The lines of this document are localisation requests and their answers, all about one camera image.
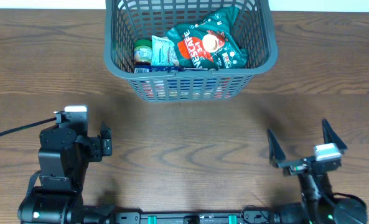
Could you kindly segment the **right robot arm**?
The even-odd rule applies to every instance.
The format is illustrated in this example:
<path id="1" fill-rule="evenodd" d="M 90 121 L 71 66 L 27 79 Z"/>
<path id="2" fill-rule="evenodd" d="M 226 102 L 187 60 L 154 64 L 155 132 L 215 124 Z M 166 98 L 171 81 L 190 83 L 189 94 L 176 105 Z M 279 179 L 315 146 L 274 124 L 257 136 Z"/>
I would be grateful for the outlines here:
<path id="1" fill-rule="evenodd" d="M 301 202 L 281 205 L 270 223 L 359 223 L 368 221 L 367 205 L 356 195 L 332 191 L 328 173 L 342 166 L 347 145 L 322 120 L 324 143 L 314 146 L 314 155 L 288 161 L 271 129 L 267 130 L 269 161 L 285 176 L 296 176 L 301 188 Z"/>

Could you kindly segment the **green lid glass jar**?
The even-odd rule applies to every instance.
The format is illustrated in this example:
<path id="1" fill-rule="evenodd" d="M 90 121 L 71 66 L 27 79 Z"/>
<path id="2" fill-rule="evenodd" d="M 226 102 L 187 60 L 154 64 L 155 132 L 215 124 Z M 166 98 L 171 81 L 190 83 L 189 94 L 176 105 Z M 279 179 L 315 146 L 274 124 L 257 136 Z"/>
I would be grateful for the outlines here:
<path id="1" fill-rule="evenodd" d="M 150 65 L 152 62 L 152 41 L 139 39 L 134 43 L 133 59 L 135 65 Z"/>

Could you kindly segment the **beige paper pouch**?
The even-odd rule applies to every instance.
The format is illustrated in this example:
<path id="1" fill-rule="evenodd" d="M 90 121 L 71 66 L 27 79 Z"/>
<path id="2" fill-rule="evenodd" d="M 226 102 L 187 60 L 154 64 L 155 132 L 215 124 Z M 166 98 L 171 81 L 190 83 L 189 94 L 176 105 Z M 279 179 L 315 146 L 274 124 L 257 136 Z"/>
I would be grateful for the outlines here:
<path id="1" fill-rule="evenodd" d="M 179 66 L 179 60 L 177 58 L 177 55 L 175 53 L 175 49 L 174 47 L 171 47 L 170 48 L 170 53 L 169 53 L 169 59 L 170 59 L 170 62 L 173 64 L 173 66 Z"/>

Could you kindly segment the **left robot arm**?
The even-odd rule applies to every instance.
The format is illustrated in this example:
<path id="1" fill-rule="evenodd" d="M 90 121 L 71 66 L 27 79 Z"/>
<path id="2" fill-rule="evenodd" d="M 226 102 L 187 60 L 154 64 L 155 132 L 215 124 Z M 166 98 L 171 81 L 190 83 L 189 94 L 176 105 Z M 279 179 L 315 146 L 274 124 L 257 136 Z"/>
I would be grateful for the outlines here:
<path id="1" fill-rule="evenodd" d="M 89 163 L 112 154 L 111 130 L 88 136 L 86 111 L 58 111 L 39 134 L 40 170 L 30 178 L 17 211 L 21 223 L 114 223 L 114 206 L 89 207 L 82 191 Z"/>

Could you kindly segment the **small teal tissue packet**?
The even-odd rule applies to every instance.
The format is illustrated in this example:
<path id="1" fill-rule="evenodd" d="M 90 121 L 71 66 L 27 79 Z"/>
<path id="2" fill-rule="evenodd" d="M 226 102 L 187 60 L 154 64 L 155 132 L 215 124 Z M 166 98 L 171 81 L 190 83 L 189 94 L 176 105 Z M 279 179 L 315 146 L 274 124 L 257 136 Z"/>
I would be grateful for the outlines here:
<path id="1" fill-rule="evenodd" d="M 174 47 L 173 41 L 167 37 L 152 36 L 152 62 L 153 66 L 166 66 L 171 67 L 173 64 L 170 62 L 169 53 L 170 48 Z"/>

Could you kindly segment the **orange spaghetti packet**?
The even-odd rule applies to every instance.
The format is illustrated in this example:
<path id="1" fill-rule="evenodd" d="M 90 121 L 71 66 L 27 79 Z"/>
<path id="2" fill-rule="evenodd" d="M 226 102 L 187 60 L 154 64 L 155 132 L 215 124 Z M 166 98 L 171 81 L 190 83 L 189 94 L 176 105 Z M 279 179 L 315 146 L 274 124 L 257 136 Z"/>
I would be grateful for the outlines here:
<path id="1" fill-rule="evenodd" d="M 166 78 L 129 81 L 137 95 L 148 101 L 209 100 L 229 98 L 230 78 Z"/>

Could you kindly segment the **Kleenex tissue multipack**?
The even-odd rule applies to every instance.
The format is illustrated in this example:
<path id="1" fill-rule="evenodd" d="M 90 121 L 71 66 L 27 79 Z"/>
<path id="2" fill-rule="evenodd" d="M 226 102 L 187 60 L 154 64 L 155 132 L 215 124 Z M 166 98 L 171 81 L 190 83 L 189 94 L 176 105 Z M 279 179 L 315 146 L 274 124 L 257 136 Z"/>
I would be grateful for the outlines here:
<path id="1" fill-rule="evenodd" d="M 164 67 L 155 65 L 136 65 L 134 68 L 134 73 L 149 73 L 149 72 L 193 72 L 193 71 L 204 71 L 206 68 L 180 68 L 177 66 Z M 151 87 L 151 82 L 149 80 L 140 81 L 141 87 L 144 88 L 144 92 L 140 89 L 138 84 L 131 80 L 129 82 L 132 88 L 138 94 L 138 96 L 144 100 L 178 100 L 179 95 L 177 91 L 178 81 L 168 80 L 167 84 L 163 80 L 153 81 L 156 90 L 153 91 Z"/>

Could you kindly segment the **green Nescafe coffee bag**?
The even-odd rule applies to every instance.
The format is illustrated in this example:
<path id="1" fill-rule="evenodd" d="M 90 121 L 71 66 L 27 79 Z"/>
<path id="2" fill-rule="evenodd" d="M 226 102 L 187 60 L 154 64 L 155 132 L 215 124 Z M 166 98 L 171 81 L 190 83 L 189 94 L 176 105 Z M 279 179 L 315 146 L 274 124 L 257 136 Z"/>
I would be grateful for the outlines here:
<path id="1" fill-rule="evenodd" d="M 248 53 L 237 46 L 231 35 L 240 10 L 224 7 L 196 23 L 177 24 L 166 32 L 173 41 L 182 68 L 245 68 Z"/>

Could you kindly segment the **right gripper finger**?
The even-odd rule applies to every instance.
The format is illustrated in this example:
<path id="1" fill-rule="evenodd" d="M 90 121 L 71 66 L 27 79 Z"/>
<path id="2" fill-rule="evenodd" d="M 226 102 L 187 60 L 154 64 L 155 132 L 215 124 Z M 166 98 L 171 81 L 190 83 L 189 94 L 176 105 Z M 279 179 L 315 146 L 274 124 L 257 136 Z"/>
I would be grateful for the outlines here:
<path id="1" fill-rule="evenodd" d="M 269 142 L 269 161 L 274 167 L 279 167 L 282 162 L 286 160 L 286 155 L 283 152 L 278 140 L 271 129 L 267 130 L 267 137 Z"/>
<path id="2" fill-rule="evenodd" d="M 322 131 L 325 144 L 335 144 L 341 153 L 344 153 L 348 149 L 347 145 L 336 134 L 326 119 L 322 120 Z"/>

